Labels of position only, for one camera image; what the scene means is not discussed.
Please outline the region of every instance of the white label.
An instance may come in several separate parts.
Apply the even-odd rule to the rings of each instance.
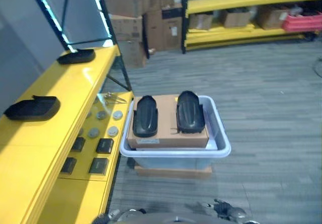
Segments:
[[[160,140],[158,138],[155,139],[137,139],[137,144],[157,144],[160,143]]]
[[[171,34],[172,36],[178,35],[178,28],[177,27],[171,27]]]
[[[287,17],[287,13],[281,13],[280,20],[285,20]]]

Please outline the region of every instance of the black metal frame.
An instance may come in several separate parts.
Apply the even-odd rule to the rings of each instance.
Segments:
[[[92,42],[99,42],[99,41],[104,41],[104,40],[108,40],[108,39],[111,39],[112,42],[113,42],[113,45],[116,45],[117,44],[117,40],[116,40],[116,35],[114,33],[114,30],[113,30],[113,27],[112,27],[112,23],[111,23],[111,20],[110,20],[110,17],[108,15],[108,11],[107,11],[107,8],[105,6],[105,3],[104,3],[104,0],[99,0],[100,1],[100,4],[101,4],[101,7],[102,7],[102,13],[104,14],[104,18],[106,20],[106,24],[109,28],[109,31],[110,31],[110,34],[111,34],[111,37],[109,38],[102,38],[102,39],[95,39],[95,40],[89,40],[89,41],[82,41],[82,42],[66,42],[62,36],[63,34],[63,29],[64,29],[64,23],[65,23],[65,14],[66,14],[66,9],[67,9],[67,5],[68,5],[68,0],[64,0],[64,8],[63,8],[63,15],[62,15],[62,25],[61,25],[61,28],[62,28],[62,31],[59,31],[59,29],[56,27],[52,17],[50,16],[49,12],[47,11],[46,7],[45,7],[45,4],[42,2],[42,0],[36,0],[38,6],[40,7],[41,11],[43,12],[43,14],[45,15],[48,23],[50,24],[51,28],[53,29],[53,31],[55,32],[57,38],[59,39],[61,45],[63,46],[63,48],[65,50],[69,50],[68,46],[69,45],[75,45],[75,44],[82,44],[82,43],[92,43]],[[131,83],[130,83],[130,80],[129,80],[129,77],[127,75],[127,72],[126,72],[126,69],[125,69],[125,66],[124,66],[124,62],[123,62],[123,58],[122,58],[122,54],[120,52],[120,60],[119,60],[119,63],[120,63],[120,66],[121,66],[121,70],[122,70],[122,73],[123,73],[123,76],[124,76],[124,79],[125,79],[125,82],[126,82],[126,86],[123,85],[121,82],[119,82],[118,80],[114,79],[112,76],[110,75],[107,75],[107,77],[109,79],[111,79],[113,82],[117,83],[118,85],[120,85],[121,87],[125,88],[126,90],[128,91],[131,91],[132,90],[132,86],[131,86]]]
[[[187,30],[189,24],[189,18],[186,18],[186,11],[188,7],[188,0],[181,0],[182,4],[182,37],[181,37],[181,50],[182,53],[186,53],[185,41],[187,37]]]

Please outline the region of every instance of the robotic hand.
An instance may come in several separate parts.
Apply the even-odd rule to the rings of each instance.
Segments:
[[[230,220],[238,224],[260,224],[257,221],[249,220],[246,212],[239,207],[232,207],[229,203],[214,199],[215,204],[206,204],[217,212],[218,218]]]

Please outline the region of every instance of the clear plastic container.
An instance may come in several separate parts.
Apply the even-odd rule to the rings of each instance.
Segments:
[[[209,133],[209,141],[205,149],[196,150],[163,150],[153,149],[137,151],[130,148],[126,140],[130,128],[131,113],[134,102],[131,103],[129,114],[125,122],[123,136],[120,143],[120,153],[134,158],[143,168],[148,169],[205,169],[216,158],[224,158],[230,154],[231,146],[224,126],[216,109],[214,101],[209,96],[199,96],[203,105],[205,123]]]

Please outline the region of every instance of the led light strip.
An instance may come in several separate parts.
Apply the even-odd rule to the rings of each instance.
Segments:
[[[54,22],[55,26],[56,26],[56,27],[57,27],[57,29],[61,32],[61,35],[62,35],[63,39],[65,40],[65,42],[66,42],[66,44],[67,44],[67,47],[70,49],[70,51],[71,51],[72,53],[77,52],[77,50],[75,50],[71,45],[69,45],[69,44],[68,44],[68,43],[69,43],[69,40],[68,40],[68,38],[66,37],[66,35],[64,35],[64,34],[62,33],[62,28],[61,28],[61,26],[60,26],[60,24],[59,24],[58,20],[56,19],[54,12],[51,10],[51,8],[50,8],[50,6],[49,6],[49,4],[48,4],[47,0],[42,0],[42,2],[43,2],[43,4],[44,4],[45,8],[47,9],[47,11],[49,12],[49,15],[51,16],[51,19],[53,20],[53,22]]]
[[[51,19],[53,20],[55,26],[61,32],[61,36],[63,37],[63,39],[66,42],[66,44],[67,44],[68,48],[70,49],[70,51],[73,52],[73,53],[77,52],[76,49],[74,49],[71,45],[69,45],[69,40],[68,40],[67,36],[62,33],[62,28],[61,28],[58,20],[56,19],[54,12],[51,10],[51,7],[49,6],[47,0],[42,0],[42,2],[44,3],[44,6],[45,6],[46,10],[49,12],[49,15],[51,16]],[[108,37],[111,37],[111,33],[110,33],[110,30],[109,30],[109,27],[107,26],[106,19],[104,17],[104,13],[102,12],[102,6],[100,4],[100,0],[95,0],[95,3],[96,3],[96,6],[97,6],[97,8],[99,10],[99,13],[100,13],[100,16],[101,16],[105,31],[106,31]],[[112,45],[113,45],[113,41],[111,39],[108,39],[108,40],[105,40],[105,42],[103,44],[103,47],[110,47]]]
[[[110,30],[109,30],[109,27],[107,26],[106,19],[104,17],[104,13],[102,12],[102,6],[101,6],[101,3],[100,3],[100,0],[95,0],[95,3],[96,3],[96,6],[97,6],[98,10],[100,11],[101,19],[102,19],[105,31],[107,33],[107,36],[110,38],[111,33],[110,33]],[[113,45],[112,40],[108,39],[108,40],[105,40],[105,42],[103,44],[103,47],[110,47],[112,45]]]

